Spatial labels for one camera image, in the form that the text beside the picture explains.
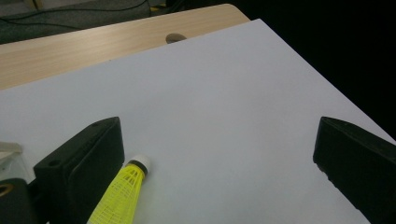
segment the yellow shuttlecock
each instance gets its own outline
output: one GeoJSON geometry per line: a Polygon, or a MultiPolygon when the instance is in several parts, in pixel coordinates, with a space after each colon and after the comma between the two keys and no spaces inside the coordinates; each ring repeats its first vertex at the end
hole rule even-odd
{"type": "Polygon", "coordinates": [[[132,224],[140,187],[149,167],[149,158],[138,155],[120,169],[93,210],[88,224],[132,224]]]}

